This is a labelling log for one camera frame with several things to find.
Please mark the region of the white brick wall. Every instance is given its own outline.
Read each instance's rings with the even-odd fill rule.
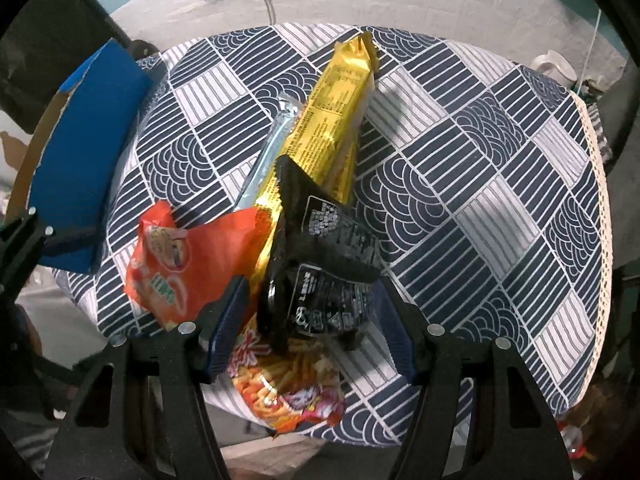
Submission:
[[[333,22],[405,28],[481,46],[528,64],[548,49],[563,54],[579,74],[593,27],[559,0],[273,0],[282,22]],[[262,0],[131,0],[112,16],[132,38],[159,48],[198,36],[265,25]],[[624,59],[598,35],[588,74],[607,82]]]

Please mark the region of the tablecloth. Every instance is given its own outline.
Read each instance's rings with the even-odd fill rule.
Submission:
[[[360,137],[355,212],[379,236],[405,297],[473,340],[510,338],[551,410],[593,373],[608,316],[610,225],[584,104],[546,76],[468,44],[404,30],[286,23],[193,40],[141,66],[154,80],[120,159],[97,274],[58,283],[110,336],[153,334],[122,291],[140,214],[168,200],[181,227],[228,212],[285,91],[305,100],[335,41],[372,32],[376,93]],[[371,326],[332,352],[342,422],[311,436],[397,445],[417,390]],[[255,420],[228,377],[206,399]],[[469,413],[466,380],[458,416]]]

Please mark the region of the cardboard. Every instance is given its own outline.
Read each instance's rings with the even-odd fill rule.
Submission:
[[[115,40],[60,87],[33,134],[7,208],[7,219],[34,206],[57,232],[102,225],[104,201],[129,126],[151,80]],[[40,263],[92,270],[96,247],[43,256]]]

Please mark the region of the white mug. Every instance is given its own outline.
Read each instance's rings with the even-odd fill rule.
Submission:
[[[555,79],[567,88],[572,88],[578,80],[569,62],[555,50],[549,50],[546,54],[538,56],[531,62],[529,68]]]

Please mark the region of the snack bag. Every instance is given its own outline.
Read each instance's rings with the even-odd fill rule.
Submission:
[[[244,180],[240,193],[238,193],[234,211],[254,205],[260,186],[262,186],[269,170],[273,167],[282,145],[291,134],[304,108],[301,102],[284,92],[278,94],[278,104],[280,105],[280,110],[273,119],[273,123],[271,123],[258,160],[254,162],[254,166]]]
[[[378,51],[370,32],[334,45],[334,54],[309,95],[295,127],[285,138],[279,155],[289,155],[315,182],[331,192],[345,176],[345,161],[372,99]],[[271,213],[271,233],[258,258],[250,283],[252,293],[262,283],[269,262],[273,233],[282,209],[274,168],[258,190],[255,205]]]
[[[380,242],[288,155],[275,168],[282,212],[258,295],[258,329],[278,353],[292,337],[325,335],[353,349],[369,322]]]
[[[279,433],[305,421],[333,426],[344,415],[340,375],[321,342],[292,340],[285,356],[276,355],[255,316],[238,336],[228,372],[254,415]]]
[[[140,217],[125,293],[166,330],[195,319],[231,277],[251,276],[268,234],[264,215],[252,207],[185,230],[176,228],[169,204],[157,202]]]

